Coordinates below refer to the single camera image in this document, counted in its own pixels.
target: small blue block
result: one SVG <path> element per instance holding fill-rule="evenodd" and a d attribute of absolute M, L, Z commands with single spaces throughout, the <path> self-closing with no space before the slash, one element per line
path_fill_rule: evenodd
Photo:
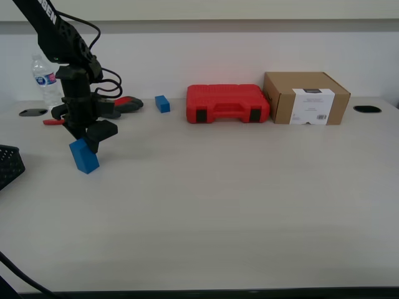
<path fill-rule="evenodd" d="M 90 150 L 83 139 L 72 142 L 69 148 L 74 156 L 77 169 L 81 172 L 89 174 L 100 166 L 97 156 Z"/>
<path fill-rule="evenodd" d="M 167 98 L 164 95 L 160 95 L 155 97 L 155 104 L 158 107 L 161 113 L 170 112 L 170 104 Z"/>

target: bottle cap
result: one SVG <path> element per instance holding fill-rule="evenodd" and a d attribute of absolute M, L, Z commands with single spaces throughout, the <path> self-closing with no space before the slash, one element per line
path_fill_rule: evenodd
<path fill-rule="evenodd" d="M 32 58 L 33 58 L 34 60 L 39 60 L 39 59 L 42 58 L 42 56 L 41 56 L 40 53 L 33 53 L 33 54 L 32 54 Z"/>

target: water bottle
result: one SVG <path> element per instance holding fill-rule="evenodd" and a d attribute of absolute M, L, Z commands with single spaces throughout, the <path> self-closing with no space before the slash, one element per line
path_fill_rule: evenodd
<path fill-rule="evenodd" d="M 40 54 L 34 54 L 32 58 L 33 76 L 42 90 L 44 103 L 51 110 L 55 106 L 62 104 L 62 95 L 58 89 L 57 80 L 50 65 L 42 59 Z"/>

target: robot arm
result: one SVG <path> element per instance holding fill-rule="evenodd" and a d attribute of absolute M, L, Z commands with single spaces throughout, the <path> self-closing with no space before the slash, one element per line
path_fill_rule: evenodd
<path fill-rule="evenodd" d="M 100 63 L 76 29 L 64 21 L 49 0 L 13 0 L 37 32 L 38 43 L 51 61 L 61 66 L 55 77 L 61 80 L 65 97 L 63 105 L 52 109 L 55 119 L 65 118 L 63 126 L 76 138 L 83 138 L 96 153 L 100 141 L 118 133 L 118 127 L 107 121 L 97 121 L 101 114 L 112 114 L 113 102 L 90 91 L 91 83 L 101 83 Z"/>
<path fill-rule="evenodd" d="M 97 61 L 75 27 L 65 22 L 49 0 L 13 0 L 37 32 L 37 41 L 46 57 L 57 64 L 78 65 L 90 83 L 103 75 Z"/>

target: black basket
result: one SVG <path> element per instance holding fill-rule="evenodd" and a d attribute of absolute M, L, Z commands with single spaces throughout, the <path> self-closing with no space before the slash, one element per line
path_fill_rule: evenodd
<path fill-rule="evenodd" d="M 25 171 L 19 148 L 0 145 L 0 190 Z"/>

